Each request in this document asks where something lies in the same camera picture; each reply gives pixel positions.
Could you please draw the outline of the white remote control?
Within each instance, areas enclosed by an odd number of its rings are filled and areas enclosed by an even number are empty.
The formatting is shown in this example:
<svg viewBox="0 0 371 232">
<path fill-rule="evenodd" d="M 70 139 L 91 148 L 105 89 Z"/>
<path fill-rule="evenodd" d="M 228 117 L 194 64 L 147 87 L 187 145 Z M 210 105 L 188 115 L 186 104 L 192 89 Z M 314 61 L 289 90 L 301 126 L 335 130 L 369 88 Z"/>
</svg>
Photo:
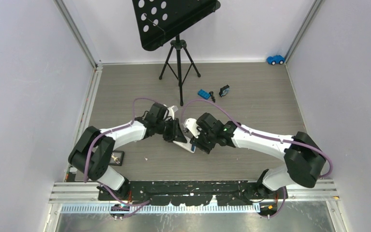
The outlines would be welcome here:
<svg viewBox="0 0 371 232">
<path fill-rule="evenodd" d="M 182 143 L 182 142 L 178 142 L 178 141 L 174 141 L 173 143 L 180 146 L 181 148 L 183 148 L 184 150 L 186 150 L 190 153 L 195 153 L 196 147 L 190 143 L 190 140 L 187 140 L 186 143 Z"/>
</svg>

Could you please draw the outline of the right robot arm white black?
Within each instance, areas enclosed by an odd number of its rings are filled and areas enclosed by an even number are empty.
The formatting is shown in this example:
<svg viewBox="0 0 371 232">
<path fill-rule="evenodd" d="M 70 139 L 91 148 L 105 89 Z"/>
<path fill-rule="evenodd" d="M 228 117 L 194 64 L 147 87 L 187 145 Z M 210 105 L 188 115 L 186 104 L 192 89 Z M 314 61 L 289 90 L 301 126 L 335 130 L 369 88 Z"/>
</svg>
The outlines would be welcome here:
<svg viewBox="0 0 371 232">
<path fill-rule="evenodd" d="M 198 119 L 188 118 L 184 127 L 193 135 L 192 145 L 205 153 L 220 145 L 258 151 L 283 161 L 278 168 L 264 170 L 255 183 L 257 194 L 265 199 L 291 184 L 313 188 L 328 160 L 304 132 L 272 134 L 233 120 L 222 123 L 210 113 Z"/>
</svg>

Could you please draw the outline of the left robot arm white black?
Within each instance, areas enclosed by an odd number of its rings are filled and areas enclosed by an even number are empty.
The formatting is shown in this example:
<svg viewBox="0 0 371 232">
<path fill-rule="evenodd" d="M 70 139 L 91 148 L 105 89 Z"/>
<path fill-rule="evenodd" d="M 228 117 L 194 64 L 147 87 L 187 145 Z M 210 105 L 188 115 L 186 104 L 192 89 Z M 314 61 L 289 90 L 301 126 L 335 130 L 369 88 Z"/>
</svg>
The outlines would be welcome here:
<svg viewBox="0 0 371 232">
<path fill-rule="evenodd" d="M 83 172 L 85 179 L 105 184 L 112 196 L 123 200 L 129 193 L 128 180 L 110 165 L 117 148 L 160 134 L 164 141 L 195 152 L 195 146 L 180 128 L 176 111 L 176 106 L 167 107 L 155 102 L 143 116 L 127 124 L 109 129 L 87 127 L 72 149 L 68 162 Z"/>
</svg>

